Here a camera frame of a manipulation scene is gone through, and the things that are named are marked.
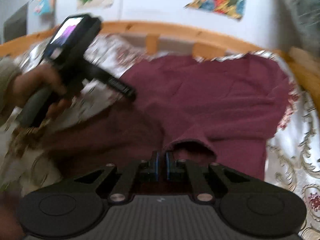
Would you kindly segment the left forearm beige sleeve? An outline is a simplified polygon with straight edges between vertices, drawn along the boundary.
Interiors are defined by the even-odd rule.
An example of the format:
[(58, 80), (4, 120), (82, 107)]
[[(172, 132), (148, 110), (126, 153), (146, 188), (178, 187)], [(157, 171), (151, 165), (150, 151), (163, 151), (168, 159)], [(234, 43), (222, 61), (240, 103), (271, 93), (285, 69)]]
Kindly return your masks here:
[(21, 73), (20, 67), (11, 58), (1, 57), (1, 126), (7, 122), (15, 108), (9, 95), (9, 89), (12, 81)]

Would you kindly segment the person's left hand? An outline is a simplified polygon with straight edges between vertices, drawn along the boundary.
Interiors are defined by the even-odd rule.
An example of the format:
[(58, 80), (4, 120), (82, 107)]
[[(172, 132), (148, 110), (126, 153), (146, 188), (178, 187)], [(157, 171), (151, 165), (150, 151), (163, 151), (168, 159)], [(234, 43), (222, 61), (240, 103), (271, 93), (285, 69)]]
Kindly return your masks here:
[(22, 108), (33, 93), (44, 85), (49, 85), (60, 95), (67, 93), (57, 70), (48, 64), (42, 64), (15, 77), (10, 82), (5, 95), (9, 104)]

